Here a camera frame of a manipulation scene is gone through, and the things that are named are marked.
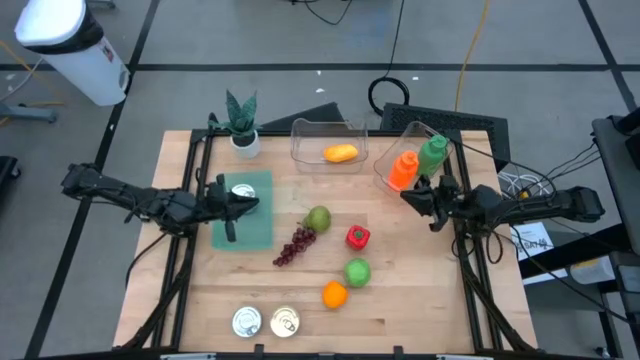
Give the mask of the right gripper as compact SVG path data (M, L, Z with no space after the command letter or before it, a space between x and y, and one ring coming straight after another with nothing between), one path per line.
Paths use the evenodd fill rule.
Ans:
M458 195L458 182L451 175L441 175L436 187L426 179L426 191L423 188L405 190L400 197L418 214L433 218L429 225L431 231L440 231L449 219L449 214Z

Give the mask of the orange squeeze bottle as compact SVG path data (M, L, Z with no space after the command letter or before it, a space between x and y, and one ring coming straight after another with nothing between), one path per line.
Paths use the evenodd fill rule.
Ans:
M388 176L389 186L395 191L405 190L413 181L419 167L415 151L404 151L397 156Z

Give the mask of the green squeeze bottle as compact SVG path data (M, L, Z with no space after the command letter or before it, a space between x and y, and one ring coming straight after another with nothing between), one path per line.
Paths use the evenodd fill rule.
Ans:
M448 155L448 140L442 135L434 135L427 140L418 152L419 166L417 174L432 177Z

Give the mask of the dark red grape bunch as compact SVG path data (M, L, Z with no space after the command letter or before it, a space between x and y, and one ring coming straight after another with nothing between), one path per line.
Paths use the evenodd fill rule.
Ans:
M291 242L286 243L280 255L272 261L274 266L282 267L289 264L293 258L316 241L316 232L308 227L301 227L293 234Z

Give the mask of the red bell pepper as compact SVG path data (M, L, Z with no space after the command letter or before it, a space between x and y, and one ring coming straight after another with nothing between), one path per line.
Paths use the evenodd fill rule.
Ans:
M368 229L359 225L350 227L346 234L345 242L353 250L363 250L369 242L371 233Z

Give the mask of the green pear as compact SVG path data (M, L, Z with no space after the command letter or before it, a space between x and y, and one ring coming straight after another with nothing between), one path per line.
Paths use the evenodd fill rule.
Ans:
M303 225L316 233L324 233L331 226L331 213L325 206L313 207L303 220Z

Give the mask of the yellow mango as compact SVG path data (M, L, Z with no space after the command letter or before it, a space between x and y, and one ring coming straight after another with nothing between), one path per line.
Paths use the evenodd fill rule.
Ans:
M326 147L323 156L331 163L342 163L353 160L359 155L359 150L351 144L338 144Z

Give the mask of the green lime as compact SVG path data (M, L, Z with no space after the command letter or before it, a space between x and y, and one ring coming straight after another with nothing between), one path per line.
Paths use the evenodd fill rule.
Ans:
M361 288L366 286L371 279L369 263L362 258L354 258L344 266L344 277L349 286Z

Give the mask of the orange fruit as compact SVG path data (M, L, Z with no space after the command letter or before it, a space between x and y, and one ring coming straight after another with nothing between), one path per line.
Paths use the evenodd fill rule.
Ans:
M345 286L337 281L328 282L322 291L322 302L330 309L337 309L343 306L349 296L349 291Z

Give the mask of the pink striped Wild Planet can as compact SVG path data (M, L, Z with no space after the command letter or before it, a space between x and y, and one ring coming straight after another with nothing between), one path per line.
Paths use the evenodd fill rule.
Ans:
M295 335L299 326L300 316L291 306L281 306L271 316L270 328L280 338L288 338Z

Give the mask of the black perforated panel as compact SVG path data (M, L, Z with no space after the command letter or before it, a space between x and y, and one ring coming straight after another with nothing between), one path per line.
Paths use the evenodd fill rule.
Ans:
M439 133L453 130L485 131L492 153L498 157L494 161L497 172L503 170L511 159L508 123L504 118L387 103L380 129L404 130L413 121L422 122Z

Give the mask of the white trash can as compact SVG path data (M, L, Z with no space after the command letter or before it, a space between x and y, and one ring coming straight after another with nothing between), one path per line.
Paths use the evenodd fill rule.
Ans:
M14 33L96 105L126 98L130 72L86 0L29 0Z

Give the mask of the grey stand base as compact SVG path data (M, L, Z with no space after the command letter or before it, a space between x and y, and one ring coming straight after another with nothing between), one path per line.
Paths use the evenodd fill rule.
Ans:
M5 117L39 120L47 123L54 123L57 121L57 115L54 110L28 106L9 106L4 102L0 102L0 119Z

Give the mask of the black floor equipment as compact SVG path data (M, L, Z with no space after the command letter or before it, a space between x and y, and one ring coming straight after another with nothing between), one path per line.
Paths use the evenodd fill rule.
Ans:
M0 201L20 176L18 159L11 156L0 156Z

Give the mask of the black aluminium rig frame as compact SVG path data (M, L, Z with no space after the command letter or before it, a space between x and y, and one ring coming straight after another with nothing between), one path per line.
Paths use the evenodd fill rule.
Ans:
M170 305L161 341L182 351L245 352L263 344L268 352L469 353L473 342L459 265L450 245L453 230L429 230L418 215L379 185L374 162L390 146L389 137L369 141L369 157L352 174L302 173L290 154L288 136L263 136L259 155L238 157L225 137L214 140L209 171L270 171L273 176L273 241L270 250L219 251L212 247L212 228L199 228L187 290ZM315 206L331 213L331 226L282 267L272 261L290 243ZM344 238L352 225L372 234L363 256L373 277L350 292L347 303L326 308L324 286L342 279L353 257ZM244 306L257 308L260 331L242 338L232 317ZM288 338L270 328L273 312L293 307L300 326Z

